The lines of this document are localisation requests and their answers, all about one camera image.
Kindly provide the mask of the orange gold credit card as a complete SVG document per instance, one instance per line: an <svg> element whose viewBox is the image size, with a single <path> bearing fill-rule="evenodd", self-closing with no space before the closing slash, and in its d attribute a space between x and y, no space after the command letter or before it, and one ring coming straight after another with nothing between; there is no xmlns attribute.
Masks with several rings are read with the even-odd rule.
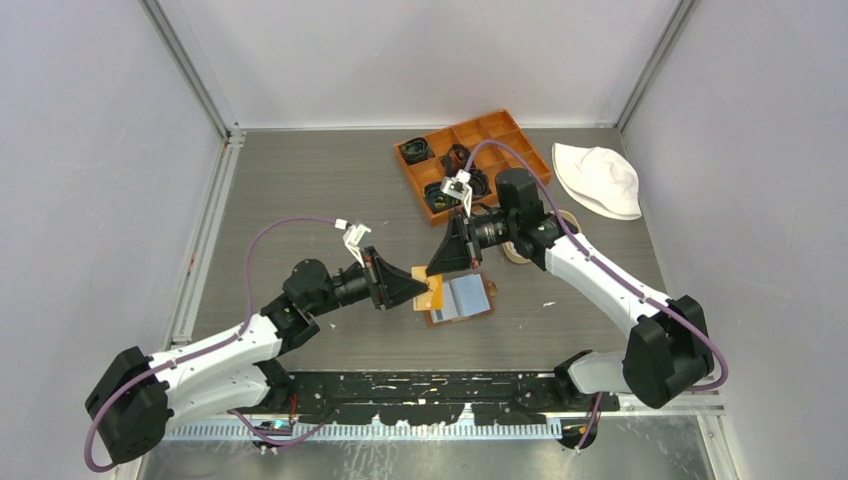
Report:
<svg viewBox="0 0 848 480"><path fill-rule="evenodd" d="M425 293L412 300L413 310L418 312L440 310L444 303L443 275L428 275L425 266L414 266L411 268L411 276L415 280L426 283L428 288Z"/></svg>

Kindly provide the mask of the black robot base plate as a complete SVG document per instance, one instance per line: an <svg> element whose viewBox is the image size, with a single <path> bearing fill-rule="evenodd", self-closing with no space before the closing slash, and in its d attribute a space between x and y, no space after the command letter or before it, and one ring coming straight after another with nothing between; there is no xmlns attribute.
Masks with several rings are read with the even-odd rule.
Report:
<svg viewBox="0 0 848 480"><path fill-rule="evenodd" d="M613 394L582 394L560 370L490 372L294 372L275 381L267 399L239 408L262 415L258 430L276 439L382 429L443 436L457 432L464 415L466 435L551 434L566 448L590 446L596 428L591 412L620 408Z"/></svg>

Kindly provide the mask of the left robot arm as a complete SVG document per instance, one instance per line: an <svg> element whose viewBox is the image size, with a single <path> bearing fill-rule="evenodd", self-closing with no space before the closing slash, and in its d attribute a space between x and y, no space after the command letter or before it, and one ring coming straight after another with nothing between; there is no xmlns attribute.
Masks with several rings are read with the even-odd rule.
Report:
<svg viewBox="0 0 848 480"><path fill-rule="evenodd" d="M152 450L166 433L218 413L290 409L291 378L278 357L320 328L316 317L370 300L378 310L426 293L428 285L373 247L331 274L317 259L299 262L281 294L241 324L199 342L146 355L119 353L89 394L84 459L105 472Z"/></svg>

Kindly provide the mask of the brown leather card holder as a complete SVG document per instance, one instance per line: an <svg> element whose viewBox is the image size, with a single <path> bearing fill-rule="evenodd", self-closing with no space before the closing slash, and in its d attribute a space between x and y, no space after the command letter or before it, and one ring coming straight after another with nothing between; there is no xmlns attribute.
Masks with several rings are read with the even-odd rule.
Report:
<svg viewBox="0 0 848 480"><path fill-rule="evenodd" d="M483 274L469 274L443 283L443 306L425 312L428 327L445 326L492 314L497 285Z"/></svg>

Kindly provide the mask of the beige oval card tray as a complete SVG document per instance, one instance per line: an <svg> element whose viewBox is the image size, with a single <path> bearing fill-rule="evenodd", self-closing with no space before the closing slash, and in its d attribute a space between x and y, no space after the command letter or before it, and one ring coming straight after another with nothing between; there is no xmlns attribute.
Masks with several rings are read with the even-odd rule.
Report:
<svg viewBox="0 0 848 480"><path fill-rule="evenodd" d="M560 210L560 215L573 228L576 233L581 233L582 228L576 217L567 210ZM518 265L526 265L532 262L531 259L525 258L519 254L512 242L505 242L501 245L504 256L512 263Z"/></svg>

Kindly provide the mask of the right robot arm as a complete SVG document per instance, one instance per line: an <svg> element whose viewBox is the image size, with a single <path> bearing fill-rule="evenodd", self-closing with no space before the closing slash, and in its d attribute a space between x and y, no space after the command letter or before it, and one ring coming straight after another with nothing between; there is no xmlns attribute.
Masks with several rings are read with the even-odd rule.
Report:
<svg viewBox="0 0 848 480"><path fill-rule="evenodd" d="M495 178L498 204L473 210L470 175L443 179L440 190L459 201L445 237L427 266L429 275L471 270L482 252L511 243L541 270L589 299L623 333L621 352L579 353L556 369L558 403L577 411L597 393L629 393L659 409L704 386L717 359L701 305L688 295L673 299L637 281L590 245L576 226L547 210L533 172L510 168Z"/></svg>

